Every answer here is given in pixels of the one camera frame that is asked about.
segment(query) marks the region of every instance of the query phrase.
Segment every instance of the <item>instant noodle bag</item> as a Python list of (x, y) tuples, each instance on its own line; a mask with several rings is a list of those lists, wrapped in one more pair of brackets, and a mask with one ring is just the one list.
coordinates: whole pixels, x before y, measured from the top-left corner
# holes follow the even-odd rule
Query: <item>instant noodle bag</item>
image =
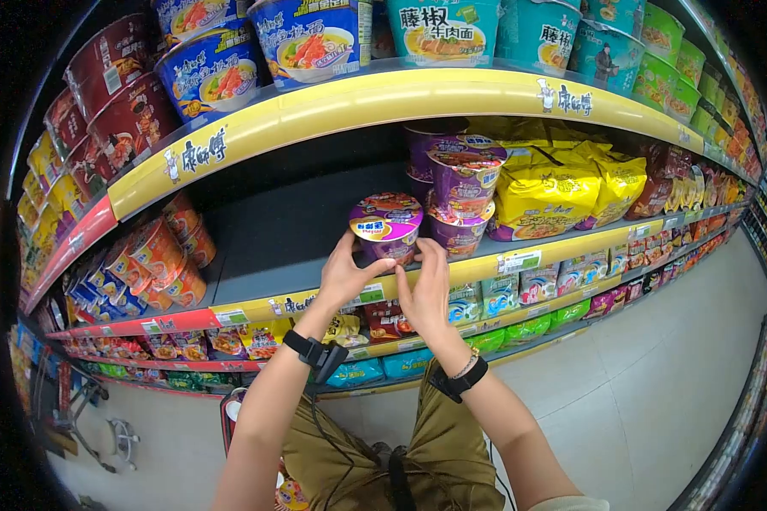
[(600, 193), (591, 214), (575, 226), (579, 230), (603, 227), (623, 217), (631, 204), (639, 198), (648, 180), (645, 158), (632, 158), (615, 152), (604, 152), (591, 141), (574, 148), (586, 158), (593, 159), (600, 169)]
[(593, 161), (569, 149), (529, 149), (530, 165), (505, 166), (497, 179), (492, 240), (562, 234), (596, 204), (601, 178)]

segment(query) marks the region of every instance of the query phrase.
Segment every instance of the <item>white floor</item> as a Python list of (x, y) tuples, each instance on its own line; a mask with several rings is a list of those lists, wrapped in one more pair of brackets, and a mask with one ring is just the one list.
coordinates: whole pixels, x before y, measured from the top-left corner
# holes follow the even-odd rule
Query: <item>white floor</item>
[[(495, 371), (540, 421), (586, 495), (621, 511), (664, 511), (725, 427), (766, 311), (767, 281), (737, 231), (653, 298)], [(68, 460), (49, 455), (63, 483), (112, 511), (209, 506), (225, 460), (218, 403), (109, 388), (111, 398), (87, 410), (80, 428), (107, 451), (104, 419), (129, 421), (142, 437), (139, 469), (112, 475), (86, 453)], [(390, 445), (409, 442), (416, 405), (417, 390), (322, 403), (368, 443)], [(496, 464), (506, 481), (500, 460)]]

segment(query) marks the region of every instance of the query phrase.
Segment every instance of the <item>khaki shorts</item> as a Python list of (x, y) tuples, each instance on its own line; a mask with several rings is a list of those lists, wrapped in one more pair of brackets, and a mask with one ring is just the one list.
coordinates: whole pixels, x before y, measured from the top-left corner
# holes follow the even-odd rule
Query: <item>khaki shorts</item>
[[(501, 511), (505, 497), (495, 488), (496, 471), (488, 458), (480, 425), (469, 408), (456, 404), (429, 383), (437, 362), (427, 366), (420, 384), (418, 416), (403, 460), (409, 488), (418, 509)], [(335, 490), (330, 511), (390, 511), (389, 474), (361, 439), (343, 431), (317, 409), (318, 422), (355, 467)], [(350, 462), (320, 434), (312, 420), (311, 401), (303, 396), (284, 444), (284, 460), (310, 502), (325, 508)]]

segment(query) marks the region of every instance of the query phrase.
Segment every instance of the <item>person's right hand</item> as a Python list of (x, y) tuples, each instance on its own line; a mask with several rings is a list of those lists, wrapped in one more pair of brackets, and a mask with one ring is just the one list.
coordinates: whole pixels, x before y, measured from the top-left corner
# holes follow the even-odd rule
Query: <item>person's right hand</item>
[(446, 250), (437, 241), (418, 238), (417, 243), (421, 253), (415, 258), (422, 261), (422, 266), (414, 291), (409, 291), (402, 266), (395, 267), (395, 277), (401, 310), (431, 348), (435, 339), (443, 339), (450, 330), (457, 333), (449, 324), (449, 264)]

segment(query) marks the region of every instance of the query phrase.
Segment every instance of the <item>cable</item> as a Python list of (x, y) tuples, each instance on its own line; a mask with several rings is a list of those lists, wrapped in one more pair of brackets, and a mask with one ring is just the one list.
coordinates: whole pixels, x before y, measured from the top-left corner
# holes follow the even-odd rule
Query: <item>cable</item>
[[(489, 438), (488, 441), (488, 459), (491, 461), (491, 464), (494, 465), (494, 455), (491, 453), (491, 447), (493, 447), (494, 444), (491, 443), (491, 438)], [(500, 484), (503, 486), (503, 489), (505, 490), (505, 496), (509, 497), (509, 503), (511, 504), (511, 511), (517, 511), (517, 508), (514, 507), (514, 499), (511, 498), (511, 492), (509, 491), (509, 487), (505, 485), (503, 480), (500, 478), (500, 474), (497, 474), (497, 481), (500, 482)]]
[(316, 423), (316, 428), (318, 428), (318, 433), (321, 433), (321, 435), (329, 442), (330, 445), (332, 445), (341, 455), (347, 459), (349, 462), (349, 468), (347, 468), (347, 472), (343, 473), (340, 479), (337, 480), (337, 483), (335, 486), (333, 486), (332, 491), (327, 496), (327, 502), (324, 504), (324, 510), (327, 511), (329, 509), (329, 501), (332, 499), (333, 494), (335, 494), (335, 491), (337, 488), (341, 485), (344, 479), (347, 478), (349, 473), (352, 471), (353, 468), (355, 468), (355, 461), (350, 458), (347, 453), (341, 450), (340, 447), (338, 447), (335, 442), (332, 441), (332, 438), (330, 438), (326, 433), (324, 433), (324, 429), (321, 427), (321, 424), (318, 422), (318, 414), (316, 413), (316, 393), (313, 392), (310, 396), (310, 404), (311, 404), (311, 410), (312, 410), (312, 422)]

